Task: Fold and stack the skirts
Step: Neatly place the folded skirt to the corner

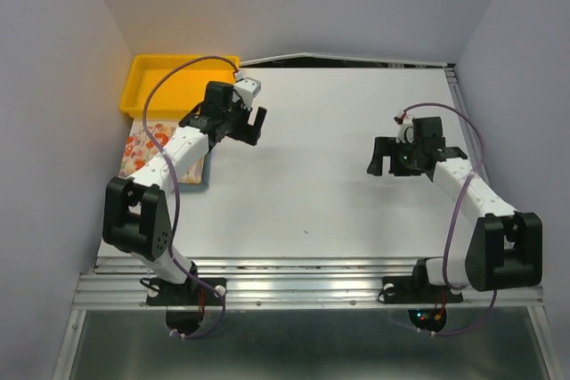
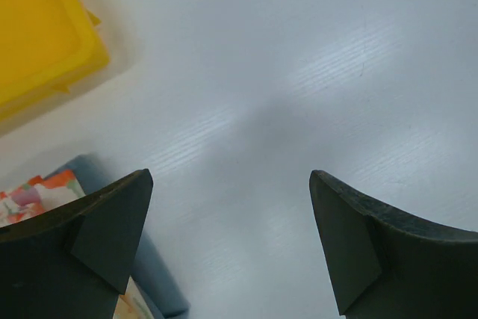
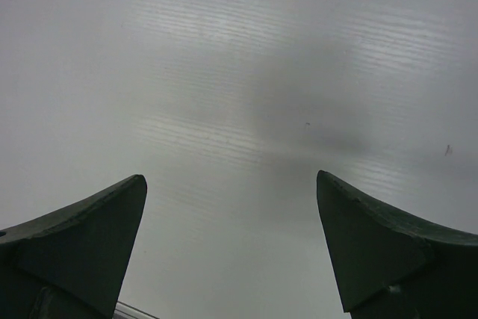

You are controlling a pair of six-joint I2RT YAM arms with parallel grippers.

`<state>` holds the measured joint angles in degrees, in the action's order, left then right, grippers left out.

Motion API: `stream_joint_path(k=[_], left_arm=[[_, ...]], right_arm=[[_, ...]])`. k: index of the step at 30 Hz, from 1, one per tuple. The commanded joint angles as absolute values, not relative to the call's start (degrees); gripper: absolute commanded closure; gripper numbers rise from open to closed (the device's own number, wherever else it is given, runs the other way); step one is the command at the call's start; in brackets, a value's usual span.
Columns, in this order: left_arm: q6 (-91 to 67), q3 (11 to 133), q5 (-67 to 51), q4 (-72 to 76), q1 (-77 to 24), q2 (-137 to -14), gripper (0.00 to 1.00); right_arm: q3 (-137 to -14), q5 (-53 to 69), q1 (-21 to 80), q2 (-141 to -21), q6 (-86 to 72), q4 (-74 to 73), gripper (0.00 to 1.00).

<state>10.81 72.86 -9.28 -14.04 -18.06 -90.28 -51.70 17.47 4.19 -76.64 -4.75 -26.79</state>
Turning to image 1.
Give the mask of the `floral orange skirt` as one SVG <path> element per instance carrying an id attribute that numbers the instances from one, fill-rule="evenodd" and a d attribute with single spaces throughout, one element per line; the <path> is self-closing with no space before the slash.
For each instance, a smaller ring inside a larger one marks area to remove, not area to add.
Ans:
<path id="1" fill-rule="evenodd" d="M 149 121 L 148 127 L 159 143 L 165 146 L 174 133 L 177 123 L 175 121 Z M 135 119 L 126 139 L 118 176 L 126 178 L 133 174 L 158 153 L 155 144 L 144 132 L 142 120 Z"/>

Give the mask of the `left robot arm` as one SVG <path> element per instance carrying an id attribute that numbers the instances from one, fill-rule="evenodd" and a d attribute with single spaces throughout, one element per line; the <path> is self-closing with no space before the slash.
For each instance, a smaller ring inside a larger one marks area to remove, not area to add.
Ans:
<path id="1" fill-rule="evenodd" d="M 253 107 L 260 91 L 253 78 L 208 83 L 204 100 L 183 117 L 158 154 L 138 171 L 107 184 L 103 241 L 155 273 L 148 288 L 156 295 L 189 303 L 201 290 L 196 264 L 174 247 L 167 197 L 180 195 L 179 179 L 224 138 L 257 144 L 266 115 L 264 108 Z"/>

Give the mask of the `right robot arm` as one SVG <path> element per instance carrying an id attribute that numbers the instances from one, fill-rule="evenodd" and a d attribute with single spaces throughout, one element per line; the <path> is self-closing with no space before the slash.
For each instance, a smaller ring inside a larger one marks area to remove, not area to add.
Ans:
<path id="1" fill-rule="evenodd" d="M 378 136 L 367 173 L 426 176 L 453 202 L 444 253 L 420 258 L 408 276 L 390 279 L 396 295 L 429 300 L 440 291 L 535 287 L 543 274 L 543 225 L 534 212 L 505 202 L 468 155 L 447 145 L 440 117 L 399 118 L 397 136 Z"/>

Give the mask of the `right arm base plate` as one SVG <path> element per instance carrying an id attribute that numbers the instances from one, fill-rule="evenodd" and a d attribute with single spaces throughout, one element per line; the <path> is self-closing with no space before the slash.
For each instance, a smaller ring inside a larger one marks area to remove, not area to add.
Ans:
<path id="1" fill-rule="evenodd" d="M 447 287 L 429 283 L 417 285 L 411 276 L 387 276 L 382 278 L 377 301 L 384 304 L 436 304 L 462 303 L 462 293 L 452 293 Z"/>

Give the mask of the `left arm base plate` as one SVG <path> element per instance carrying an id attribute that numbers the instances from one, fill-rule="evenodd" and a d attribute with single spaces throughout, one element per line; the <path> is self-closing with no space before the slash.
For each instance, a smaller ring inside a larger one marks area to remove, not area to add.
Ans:
<path id="1" fill-rule="evenodd" d="M 142 278 L 139 283 L 146 289 L 146 304 L 154 307 L 168 306 L 222 306 L 216 289 L 225 292 L 225 278 L 204 279 L 203 287 L 195 280 L 187 279 L 183 284 L 172 284 L 159 278 Z"/>

